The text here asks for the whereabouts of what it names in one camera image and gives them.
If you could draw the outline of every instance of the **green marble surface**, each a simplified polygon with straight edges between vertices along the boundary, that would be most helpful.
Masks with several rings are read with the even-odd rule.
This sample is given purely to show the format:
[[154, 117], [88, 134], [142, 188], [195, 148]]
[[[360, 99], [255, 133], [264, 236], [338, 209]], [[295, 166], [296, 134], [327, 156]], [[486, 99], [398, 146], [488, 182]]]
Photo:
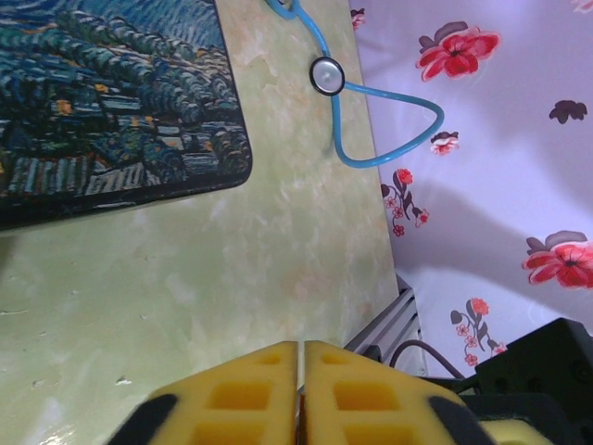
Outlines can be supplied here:
[[[360, 81], [347, 0], [302, 0]], [[171, 381], [283, 339], [343, 345], [397, 292], [375, 169], [336, 157], [319, 51], [263, 0], [219, 0], [254, 152], [246, 184], [0, 238], [0, 443], [103, 443]], [[365, 99], [344, 141], [372, 155]]]

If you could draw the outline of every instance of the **stethoscope chest piece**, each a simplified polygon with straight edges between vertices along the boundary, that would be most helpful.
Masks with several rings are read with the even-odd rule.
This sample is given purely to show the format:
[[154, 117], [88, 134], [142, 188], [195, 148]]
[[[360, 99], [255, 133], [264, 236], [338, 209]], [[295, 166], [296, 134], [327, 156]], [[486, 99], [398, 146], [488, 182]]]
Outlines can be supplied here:
[[322, 95], [337, 95], [346, 84], [346, 75], [340, 64], [331, 57], [319, 57], [313, 60], [309, 69], [309, 78]]

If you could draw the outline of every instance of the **red flower print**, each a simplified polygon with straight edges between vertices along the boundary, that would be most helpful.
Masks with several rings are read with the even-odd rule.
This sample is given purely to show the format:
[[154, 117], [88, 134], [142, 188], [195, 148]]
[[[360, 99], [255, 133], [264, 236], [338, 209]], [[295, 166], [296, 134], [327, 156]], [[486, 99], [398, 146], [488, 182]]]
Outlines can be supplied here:
[[403, 225], [394, 225], [393, 233], [396, 234], [396, 236], [403, 236], [406, 233], [406, 229]]
[[482, 315], [488, 315], [489, 313], [488, 303], [482, 299], [472, 299], [472, 309], [475, 313]]
[[467, 336], [465, 338], [465, 344], [468, 348], [477, 348], [478, 347], [478, 339], [474, 336]]
[[478, 27], [453, 32], [437, 46], [423, 52], [416, 68], [423, 69], [422, 79], [427, 82], [442, 70], [457, 79], [478, 71], [478, 61], [486, 60], [500, 43], [494, 32], [482, 32]]
[[460, 337], [465, 337], [470, 333], [470, 328], [460, 324], [459, 326], [457, 326], [457, 335]]
[[395, 207], [392, 213], [393, 217], [396, 219], [403, 218], [404, 216], [404, 210], [401, 207]]
[[364, 7], [358, 11], [356, 9], [351, 9], [350, 16], [352, 17], [352, 26], [354, 27], [354, 31], [357, 30], [360, 25], [366, 23], [364, 19]]
[[571, 3], [576, 5], [574, 12], [582, 12], [583, 14], [586, 14], [587, 12], [593, 11], [593, 0], [573, 0]]
[[504, 343], [499, 343], [498, 346], [492, 349], [492, 355], [499, 355], [505, 350], [507, 350], [507, 345], [505, 345]]
[[408, 169], [398, 169], [396, 174], [402, 184], [410, 185], [414, 181], [414, 177]]
[[523, 268], [532, 271], [529, 274], [532, 285], [555, 277], [563, 287], [593, 288], [593, 242], [562, 243], [550, 251], [535, 252]]
[[442, 132], [434, 136], [430, 150], [439, 156], [448, 155], [451, 151], [460, 147], [459, 133]]
[[427, 209], [424, 209], [417, 217], [416, 217], [416, 227], [420, 227], [423, 224], [428, 222], [428, 217], [430, 213], [428, 213]]
[[476, 366], [478, 364], [478, 358], [473, 354], [467, 354], [465, 356], [465, 362], [470, 366]]

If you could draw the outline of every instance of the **black cable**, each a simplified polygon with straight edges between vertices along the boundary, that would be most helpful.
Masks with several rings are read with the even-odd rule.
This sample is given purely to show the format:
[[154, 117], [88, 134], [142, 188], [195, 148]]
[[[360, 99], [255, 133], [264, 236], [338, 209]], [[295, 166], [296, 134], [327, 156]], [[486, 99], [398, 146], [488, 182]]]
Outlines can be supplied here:
[[449, 360], [447, 360], [445, 357], [443, 357], [443, 355], [440, 354], [435, 348], [430, 346], [428, 343], [424, 343], [421, 340], [406, 340], [406, 341], [402, 342], [396, 348], [393, 355], [391, 356], [391, 361], [389, 362], [389, 366], [391, 366], [392, 368], [395, 368], [397, 359], [399, 358], [401, 353], [404, 350], [406, 350], [407, 348], [409, 348], [410, 346], [417, 346], [419, 348], [422, 348], [426, 352], [428, 352], [430, 355], [433, 356], [433, 358], [437, 362], [441, 363], [443, 365], [443, 367], [445, 369], [447, 369], [451, 373], [451, 375], [453, 375], [455, 378], [465, 378], [463, 376], [463, 374], [460, 373], [460, 371], [449, 362]]

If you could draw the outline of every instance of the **mouse pad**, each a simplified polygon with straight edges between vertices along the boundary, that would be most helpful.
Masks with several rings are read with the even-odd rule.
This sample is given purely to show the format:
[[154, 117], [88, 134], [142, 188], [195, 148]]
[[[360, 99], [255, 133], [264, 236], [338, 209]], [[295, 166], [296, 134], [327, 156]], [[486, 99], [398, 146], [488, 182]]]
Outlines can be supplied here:
[[4, 229], [251, 172], [214, 0], [0, 0], [0, 134]]

